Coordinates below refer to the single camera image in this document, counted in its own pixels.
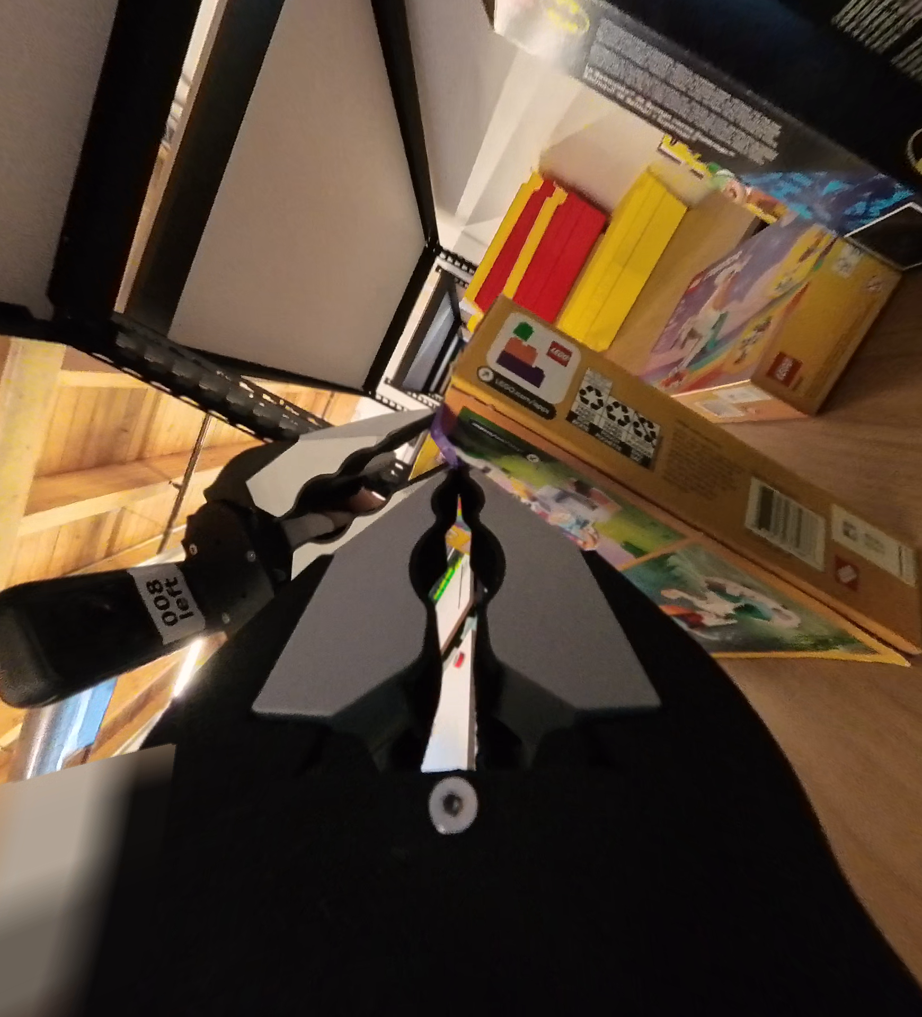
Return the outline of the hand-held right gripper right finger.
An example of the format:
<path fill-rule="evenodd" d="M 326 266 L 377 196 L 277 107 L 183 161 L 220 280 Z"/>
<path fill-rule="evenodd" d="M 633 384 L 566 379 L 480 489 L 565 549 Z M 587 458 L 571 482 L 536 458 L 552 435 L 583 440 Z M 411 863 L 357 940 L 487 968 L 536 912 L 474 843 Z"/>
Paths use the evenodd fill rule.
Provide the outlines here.
<path fill-rule="evenodd" d="M 480 594 L 473 694 L 481 738 L 519 742 L 657 712 L 661 699 L 578 546 L 470 471 L 462 489 Z"/>

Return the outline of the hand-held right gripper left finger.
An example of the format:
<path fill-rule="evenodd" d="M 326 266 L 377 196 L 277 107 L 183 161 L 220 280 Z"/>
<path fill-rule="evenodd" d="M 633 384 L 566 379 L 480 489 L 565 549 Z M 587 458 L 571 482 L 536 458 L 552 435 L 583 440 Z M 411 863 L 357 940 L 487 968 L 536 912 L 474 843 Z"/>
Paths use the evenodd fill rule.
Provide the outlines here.
<path fill-rule="evenodd" d="M 433 474 L 390 505 L 332 557 L 252 712 L 269 721 L 323 725 L 366 742 L 409 733 L 430 740 L 441 694 L 441 659 L 418 554 L 442 539 L 442 500 L 454 474 Z"/>

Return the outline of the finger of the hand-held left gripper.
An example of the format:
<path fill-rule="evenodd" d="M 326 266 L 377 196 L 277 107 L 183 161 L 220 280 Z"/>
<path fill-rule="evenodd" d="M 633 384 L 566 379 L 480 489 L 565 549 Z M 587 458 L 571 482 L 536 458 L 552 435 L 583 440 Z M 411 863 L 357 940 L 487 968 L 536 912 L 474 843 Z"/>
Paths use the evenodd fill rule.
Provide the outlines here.
<path fill-rule="evenodd" d="M 392 485 L 389 470 L 311 483 L 288 514 L 292 579 L 337 554 L 414 495 L 426 494 L 431 483 L 425 477 Z"/>
<path fill-rule="evenodd" d="M 306 435 L 250 477 L 251 504 L 270 516 L 291 516 L 310 487 L 366 476 L 426 431 L 434 418 L 431 409 L 407 410 Z"/>

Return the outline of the yellow unicorn toy box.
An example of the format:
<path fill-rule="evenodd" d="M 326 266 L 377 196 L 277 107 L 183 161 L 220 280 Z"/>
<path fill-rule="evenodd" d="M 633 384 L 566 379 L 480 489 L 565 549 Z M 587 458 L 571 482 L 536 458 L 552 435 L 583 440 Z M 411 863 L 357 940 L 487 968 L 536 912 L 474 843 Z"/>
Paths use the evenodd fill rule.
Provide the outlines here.
<path fill-rule="evenodd" d="M 443 400 L 464 465 L 715 659 L 907 667 L 922 653 L 910 546 L 510 299 Z"/>
<path fill-rule="evenodd" d="M 812 418 L 901 281 L 790 215 L 690 271 L 638 375 L 716 424 Z"/>

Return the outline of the black metal shelf rack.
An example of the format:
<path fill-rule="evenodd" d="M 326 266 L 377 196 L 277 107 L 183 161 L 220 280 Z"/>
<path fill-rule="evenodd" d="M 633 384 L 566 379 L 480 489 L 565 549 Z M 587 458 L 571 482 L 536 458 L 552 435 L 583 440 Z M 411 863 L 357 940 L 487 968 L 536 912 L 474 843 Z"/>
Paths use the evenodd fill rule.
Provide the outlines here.
<path fill-rule="evenodd" d="M 265 441 L 373 397 L 442 254 L 404 3 L 0 3 L 0 337 Z"/>

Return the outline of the stack of red yellow bins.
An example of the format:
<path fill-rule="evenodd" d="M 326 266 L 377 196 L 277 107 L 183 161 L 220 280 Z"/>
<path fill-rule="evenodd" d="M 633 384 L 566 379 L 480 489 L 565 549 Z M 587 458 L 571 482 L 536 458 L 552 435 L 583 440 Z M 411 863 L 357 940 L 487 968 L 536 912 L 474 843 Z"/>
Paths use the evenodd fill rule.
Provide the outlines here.
<path fill-rule="evenodd" d="M 505 298 L 588 349 L 609 350 L 688 211 L 652 171 L 612 213 L 532 173 L 468 285 L 468 331 Z"/>

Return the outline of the black bat logo toy box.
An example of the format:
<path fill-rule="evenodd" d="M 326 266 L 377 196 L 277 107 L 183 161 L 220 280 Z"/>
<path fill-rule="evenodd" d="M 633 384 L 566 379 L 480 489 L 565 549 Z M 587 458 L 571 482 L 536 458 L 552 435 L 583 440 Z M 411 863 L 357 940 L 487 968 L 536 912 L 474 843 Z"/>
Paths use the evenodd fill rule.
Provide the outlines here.
<path fill-rule="evenodd" d="M 702 164 L 922 268 L 922 85 L 834 29 L 849 1 L 500 1 L 493 29 Z"/>

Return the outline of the silver ventilation duct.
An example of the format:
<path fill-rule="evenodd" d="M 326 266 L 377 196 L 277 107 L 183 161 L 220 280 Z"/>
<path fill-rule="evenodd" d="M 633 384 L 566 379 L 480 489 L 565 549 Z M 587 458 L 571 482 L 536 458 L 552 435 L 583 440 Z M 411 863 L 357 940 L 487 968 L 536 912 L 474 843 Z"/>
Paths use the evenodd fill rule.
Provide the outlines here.
<path fill-rule="evenodd" d="M 23 721 L 10 782 L 24 782 L 65 769 L 87 758 L 111 704 L 117 679 L 104 682 L 52 706 L 29 711 Z"/>

